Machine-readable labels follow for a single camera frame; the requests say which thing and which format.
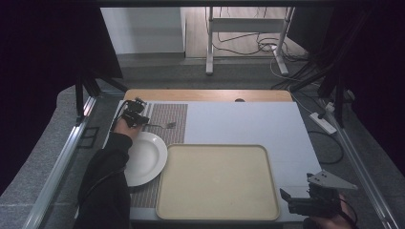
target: beige tray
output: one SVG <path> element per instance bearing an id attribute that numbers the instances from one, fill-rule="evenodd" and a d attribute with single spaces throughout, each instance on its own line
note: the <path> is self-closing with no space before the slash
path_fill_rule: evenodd
<path id="1" fill-rule="evenodd" d="M 170 145 L 157 213 L 162 219 L 277 219 L 279 206 L 266 149 Z"/>

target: striped placemat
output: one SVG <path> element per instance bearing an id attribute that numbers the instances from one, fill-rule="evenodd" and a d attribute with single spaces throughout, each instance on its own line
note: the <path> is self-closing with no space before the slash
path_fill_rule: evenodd
<path id="1" fill-rule="evenodd" d="M 173 129 L 145 126 L 143 131 L 158 135 L 167 146 L 184 142 L 187 104 L 148 103 L 142 114 L 151 118 L 149 123 L 176 122 Z M 160 175 L 143 185 L 131 188 L 131 207 L 155 208 L 159 184 Z"/>

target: wooden floor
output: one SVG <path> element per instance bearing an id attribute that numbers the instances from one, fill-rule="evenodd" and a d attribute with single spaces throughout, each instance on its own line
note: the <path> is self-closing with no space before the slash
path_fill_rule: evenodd
<path id="1" fill-rule="evenodd" d="M 205 58 L 206 48 L 208 42 L 207 35 L 207 19 L 209 17 L 209 8 L 184 8 L 186 20 L 186 57 L 191 58 Z M 222 18 L 284 18 L 286 15 L 286 8 L 214 8 L 214 17 Z M 272 52 L 257 52 L 250 55 L 237 54 L 239 53 L 252 53 L 258 51 L 257 40 L 263 38 L 278 39 L 277 33 L 264 33 L 253 34 L 250 36 L 225 41 L 233 37 L 252 34 L 256 32 L 243 33 L 243 32 L 214 32 L 213 43 L 220 49 L 232 50 L 234 52 L 222 51 L 214 48 L 214 57 L 227 57 L 227 56 L 273 56 Z M 267 39 L 266 43 L 277 43 L 277 40 Z M 305 51 L 295 44 L 293 41 L 286 38 L 288 52 L 301 55 Z"/>

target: power strip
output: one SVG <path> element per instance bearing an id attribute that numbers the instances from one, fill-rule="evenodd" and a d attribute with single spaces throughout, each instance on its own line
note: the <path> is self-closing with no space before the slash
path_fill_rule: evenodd
<path id="1" fill-rule="evenodd" d="M 318 113 L 312 113 L 309 117 L 316 122 L 324 131 L 326 131 L 328 134 L 333 134 L 336 132 L 336 129 L 332 127 L 327 120 L 324 118 L 318 118 Z"/>

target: person's hand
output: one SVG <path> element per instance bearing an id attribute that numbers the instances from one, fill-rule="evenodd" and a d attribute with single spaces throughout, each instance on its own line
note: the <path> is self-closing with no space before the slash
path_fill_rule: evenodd
<path id="1" fill-rule="evenodd" d="M 123 134 L 131 137 L 131 139 L 135 139 L 142 129 L 142 125 L 138 125 L 137 127 L 128 127 L 126 121 L 120 118 L 117 121 L 116 127 L 114 128 L 114 132 L 118 134 Z"/>
<path id="2" fill-rule="evenodd" d="M 342 211 L 346 213 L 349 217 L 351 214 L 349 212 L 348 205 L 344 201 L 340 201 L 342 206 Z M 352 229 L 351 225 L 343 219 L 340 215 L 333 217 L 332 219 L 311 217 L 322 229 Z"/>

